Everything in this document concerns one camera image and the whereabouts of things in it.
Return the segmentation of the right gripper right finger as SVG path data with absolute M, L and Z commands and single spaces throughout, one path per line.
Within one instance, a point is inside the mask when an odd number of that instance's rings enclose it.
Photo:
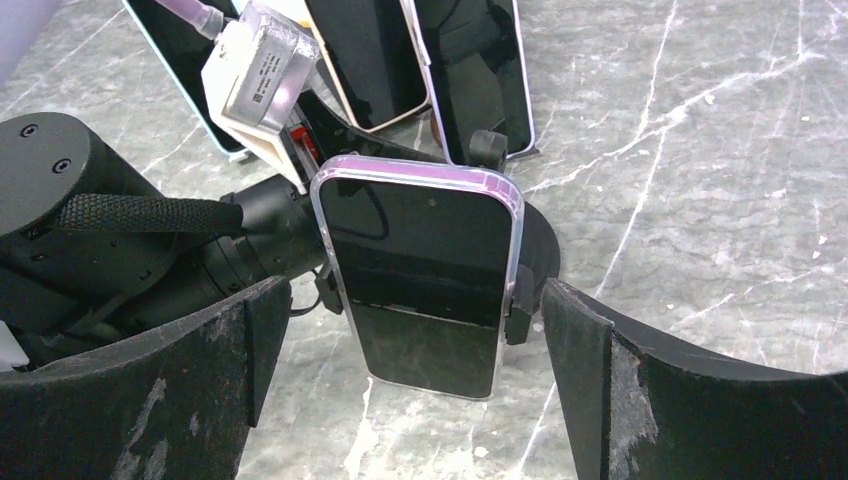
M 699 347 L 551 279 L 545 337 L 581 479 L 843 479 L 847 376 Z

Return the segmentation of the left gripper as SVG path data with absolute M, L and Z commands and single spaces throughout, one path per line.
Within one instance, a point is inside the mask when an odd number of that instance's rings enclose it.
M 435 155 L 384 140 L 353 127 L 332 111 L 313 90 L 305 90 L 300 94 L 294 113 L 302 120 L 307 138 L 317 150 L 313 157 L 318 166 L 331 157 L 354 153 L 371 157 L 445 163 L 444 159 Z

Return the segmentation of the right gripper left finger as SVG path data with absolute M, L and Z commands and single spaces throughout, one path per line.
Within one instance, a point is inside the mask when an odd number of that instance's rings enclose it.
M 5 479 L 232 479 L 287 329 L 272 277 L 129 339 L 1 377 Z

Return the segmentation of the phone with beige case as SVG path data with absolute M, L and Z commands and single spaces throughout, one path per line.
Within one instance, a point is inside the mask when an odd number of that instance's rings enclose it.
M 402 4 L 397 0 L 306 0 L 313 33 L 351 123 L 375 132 L 428 105 Z

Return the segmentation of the phone with blue case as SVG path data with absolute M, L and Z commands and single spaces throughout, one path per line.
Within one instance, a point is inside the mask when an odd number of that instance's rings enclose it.
M 216 147 L 227 155 L 245 153 L 208 112 L 201 70 L 214 42 L 156 1 L 126 0 L 124 5 Z

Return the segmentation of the phone with pink case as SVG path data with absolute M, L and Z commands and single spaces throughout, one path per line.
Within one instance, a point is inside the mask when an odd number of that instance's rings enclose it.
M 368 372 L 489 399 L 519 271 L 518 187 L 484 168 L 339 155 L 310 196 Z

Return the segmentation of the phone with lilac case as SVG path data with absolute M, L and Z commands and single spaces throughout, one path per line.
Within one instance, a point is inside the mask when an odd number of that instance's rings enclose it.
M 518 3 L 403 1 L 446 159 L 469 164 L 477 131 L 507 138 L 507 156 L 535 148 Z

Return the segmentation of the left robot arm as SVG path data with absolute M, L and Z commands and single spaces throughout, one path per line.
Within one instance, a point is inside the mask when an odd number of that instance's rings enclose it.
M 169 198 L 83 121 L 1 124 L 1 352 L 14 370 L 121 341 L 326 254 L 281 175 L 218 200 Z

